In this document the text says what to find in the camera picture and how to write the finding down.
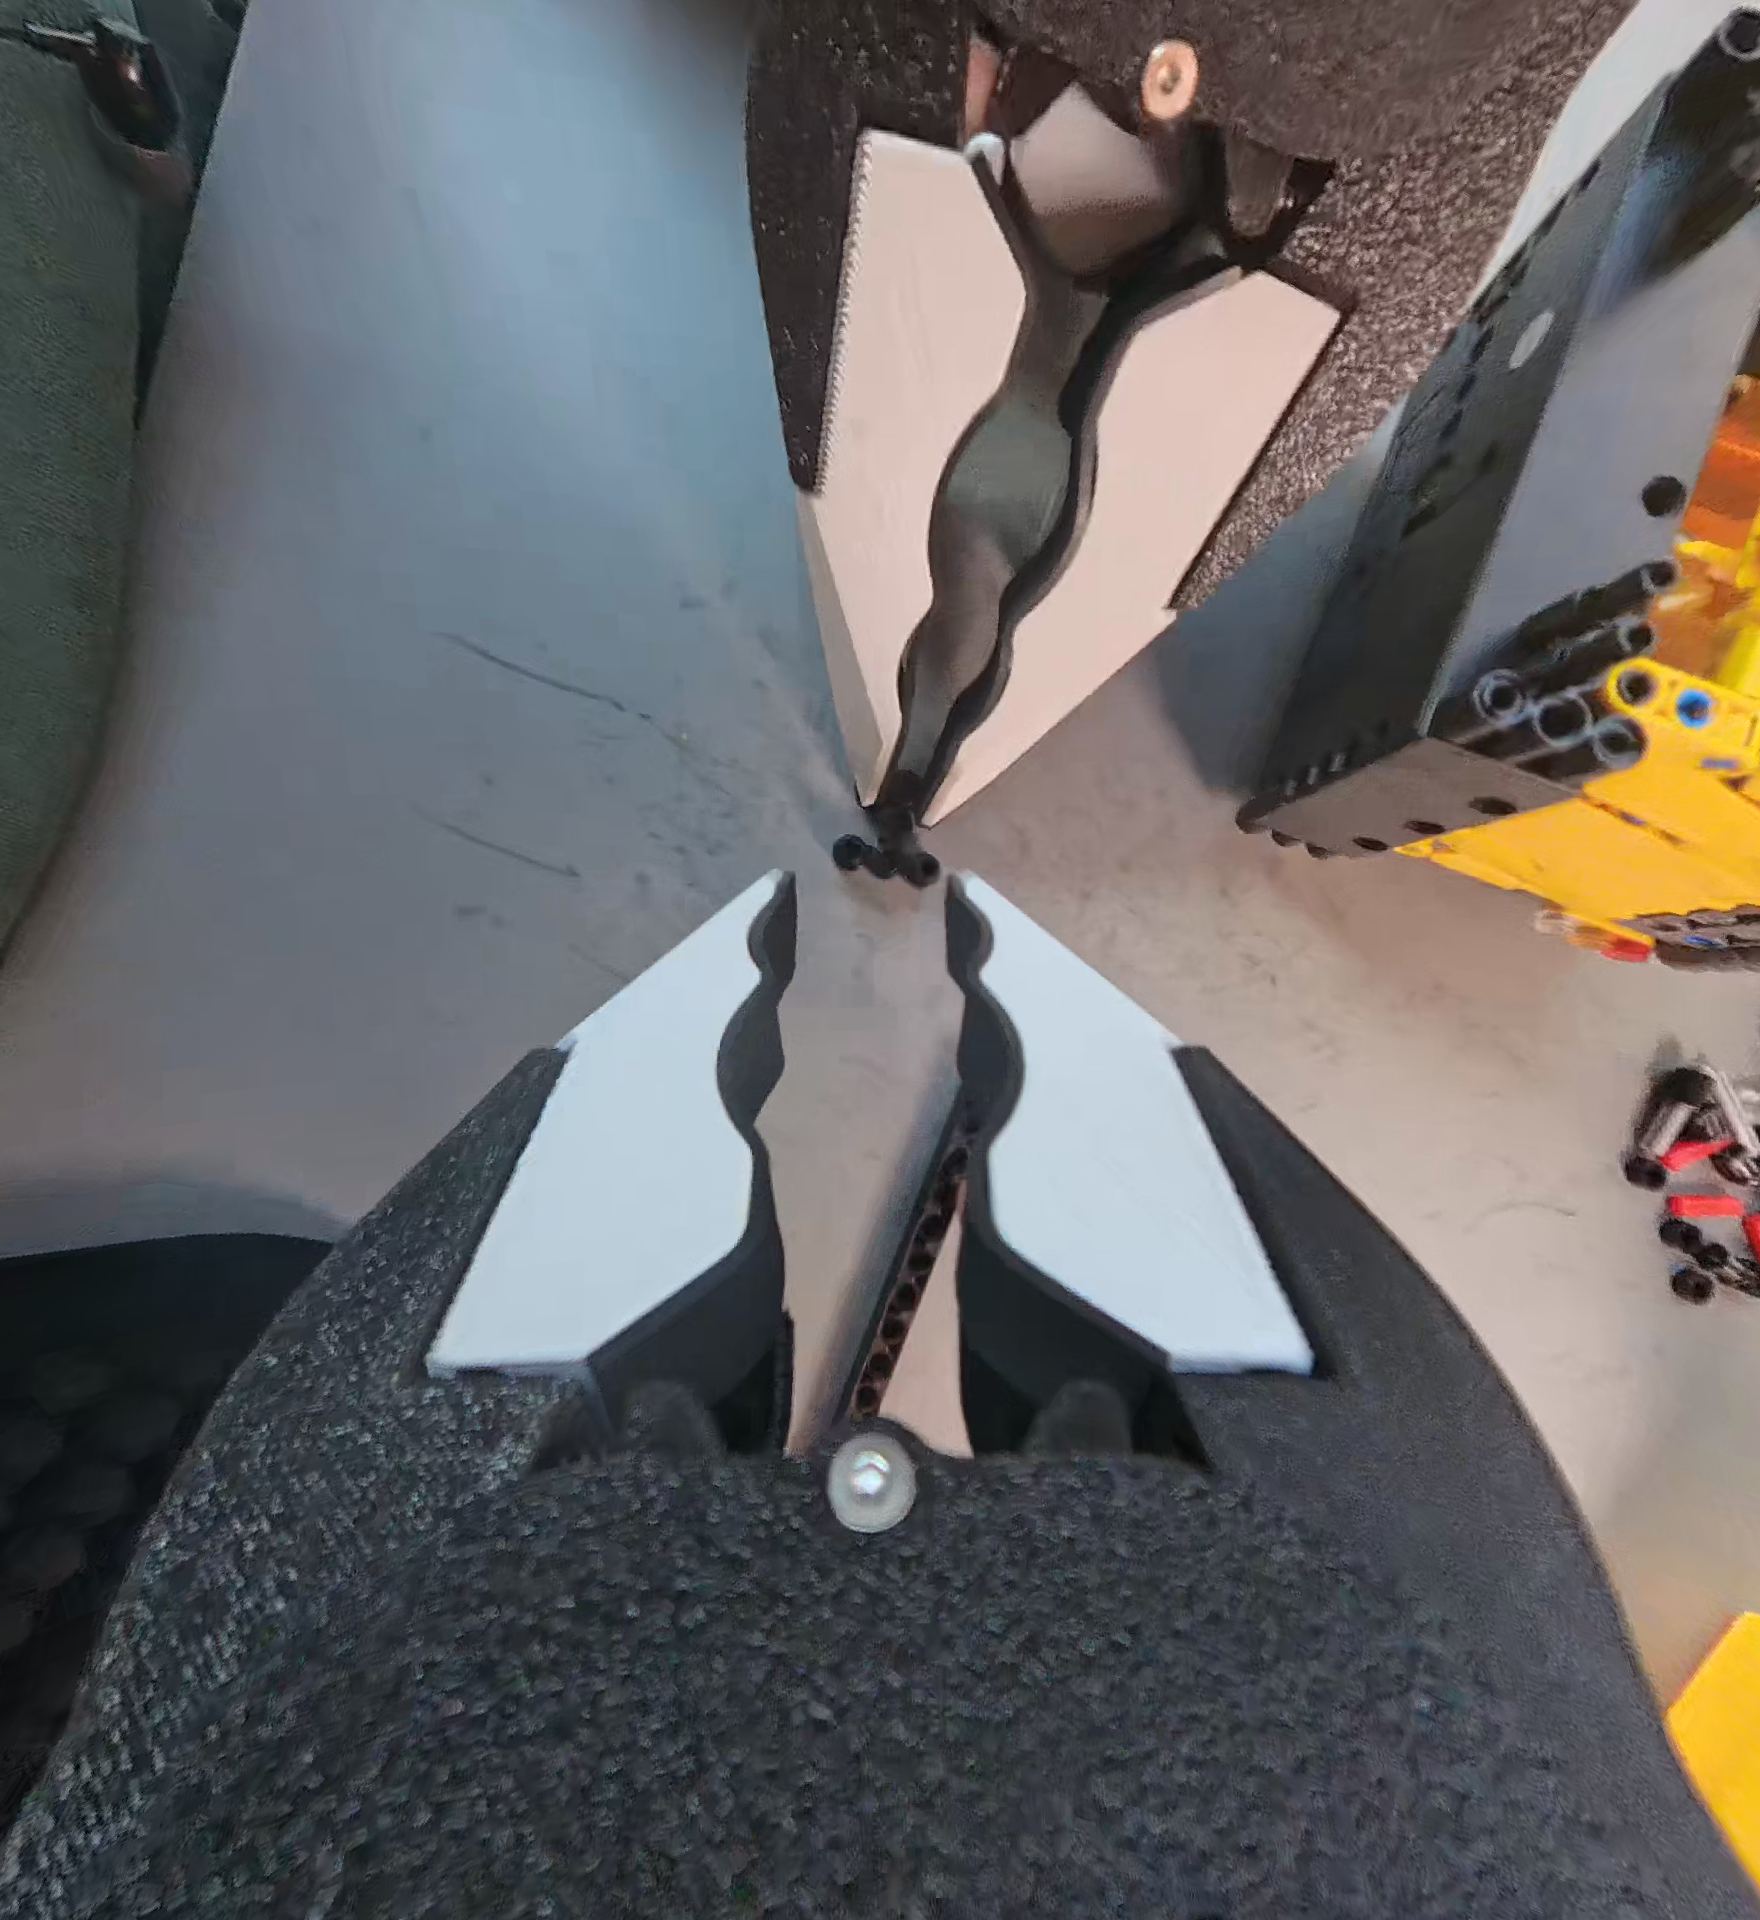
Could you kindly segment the person in green sweatshirt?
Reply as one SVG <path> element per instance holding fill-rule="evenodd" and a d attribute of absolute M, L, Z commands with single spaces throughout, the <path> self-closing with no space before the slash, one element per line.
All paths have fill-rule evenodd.
<path fill-rule="evenodd" d="M 21 25 L 139 28 L 176 144 L 118 143 Z M 243 5 L 0 5 L 0 958 L 99 751 L 134 454 Z"/>

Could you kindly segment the black mesh chair seat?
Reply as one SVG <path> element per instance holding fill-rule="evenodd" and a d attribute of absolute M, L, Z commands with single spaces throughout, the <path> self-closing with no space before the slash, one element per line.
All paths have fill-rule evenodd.
<path fill-rule="evenodd" d="M 191 1235 L 0 1261 L 0 1841 L 181 1454 L 329 1251 Z"/>

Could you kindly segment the yellow lego robot model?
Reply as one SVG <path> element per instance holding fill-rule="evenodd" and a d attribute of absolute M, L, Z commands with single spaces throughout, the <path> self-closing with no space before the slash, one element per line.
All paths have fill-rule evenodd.
<path fill-rule="evenodd" d="M 1612 960 L 1760 970 L 1760 11 L 1405 399 L 1237 825 Z"/>

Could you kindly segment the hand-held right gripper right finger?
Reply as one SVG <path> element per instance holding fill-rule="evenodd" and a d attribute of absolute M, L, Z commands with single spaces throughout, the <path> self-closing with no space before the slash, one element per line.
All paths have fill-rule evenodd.
<path fill-rule="evenodd" d="M 1160 1021 L 981 877 L 947 881 L 969 1135 L 961 1396 L 1310 1379 L 1316 1355 Z"/>

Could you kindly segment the small black lego connector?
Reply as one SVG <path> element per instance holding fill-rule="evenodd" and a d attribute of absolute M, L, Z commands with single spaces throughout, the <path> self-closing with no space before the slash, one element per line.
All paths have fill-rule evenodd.
<path fill-rule="evenodd" d="M 843 875 L 899 881 L 915 890 L 927 890 L 941 875 L 941 862 L 922 844 L 910 809 L 869 809 L 864 831 L 835 837 L 829 857 Z"/>

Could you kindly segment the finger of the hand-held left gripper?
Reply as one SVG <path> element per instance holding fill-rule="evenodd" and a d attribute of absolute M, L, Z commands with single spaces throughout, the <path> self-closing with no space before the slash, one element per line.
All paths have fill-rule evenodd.
<path fill-rule="evenodd" d="M 1173 620 L 1173 598 L 1344 322 L 1255 272 L 1183 300 L 1117 352 L 1084 444 L 1066 558 L 1009 638 L 1003 689 L 923 820 L 975 800 Z"/>
<path fill-rule="evenodd" d="M 957 812 L 1060 577 L 1060 270 L 994 132 L 858 136 L 798 543 L 853 798 Z"/>

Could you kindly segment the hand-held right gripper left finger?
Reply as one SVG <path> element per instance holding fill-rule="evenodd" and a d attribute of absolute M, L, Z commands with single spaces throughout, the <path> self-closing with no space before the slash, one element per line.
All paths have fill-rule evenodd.
<path fill-rule="evenodd" d="M 792 1320 L 758 1121 L 783 1069 L 796 877 L 771 871 L 556 1045 L 556 1078 L 425 1346 L 432 1380 L 678 1383 L 792 1406 Z"/>

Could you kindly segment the black lego beam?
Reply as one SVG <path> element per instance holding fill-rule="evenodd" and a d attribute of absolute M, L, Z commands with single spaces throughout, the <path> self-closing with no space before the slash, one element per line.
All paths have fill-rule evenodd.
<path fill-rule="evenodd" d="M 935 1263 L 963 1209 L 968 1163 L 975 1130 L 961 1096 L 941 1123 L 933 1152 L 915 1178 L 906 1229 L 884 1268 L 882 1284 L 859 1325 L 852 1366 L 833 1404 L 833 1423 L 856 1425 L 877 1416 L 913 1331 Z"/>

